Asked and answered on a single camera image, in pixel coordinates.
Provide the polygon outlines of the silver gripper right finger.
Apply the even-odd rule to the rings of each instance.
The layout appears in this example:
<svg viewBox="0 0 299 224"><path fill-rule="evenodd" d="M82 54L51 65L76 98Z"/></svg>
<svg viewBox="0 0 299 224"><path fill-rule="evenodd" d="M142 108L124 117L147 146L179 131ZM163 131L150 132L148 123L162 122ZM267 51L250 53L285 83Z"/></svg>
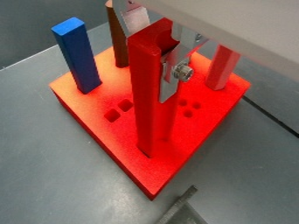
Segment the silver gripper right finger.
<svg viewBox="0 0 299 224"><path fill-rule="evenodd" d="M194 74L190 67L192 53L208 39L178 23L172 24L171 37L179 42L176 47L162 57L163 75L160 81L159 102L164 103L178 91L179 82L187 82Z"/></svg>

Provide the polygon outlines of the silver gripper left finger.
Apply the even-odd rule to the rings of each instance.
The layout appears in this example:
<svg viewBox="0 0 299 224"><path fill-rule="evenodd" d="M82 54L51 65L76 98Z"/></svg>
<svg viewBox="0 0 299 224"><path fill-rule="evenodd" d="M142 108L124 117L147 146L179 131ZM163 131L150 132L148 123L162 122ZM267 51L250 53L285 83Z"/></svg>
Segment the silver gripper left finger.
<svg viewBox="0 0 299 224"><path fill-rule="evenodd" d="M112 0L112 7L127 37L150 25L147 9L135 0Z"/></svg>

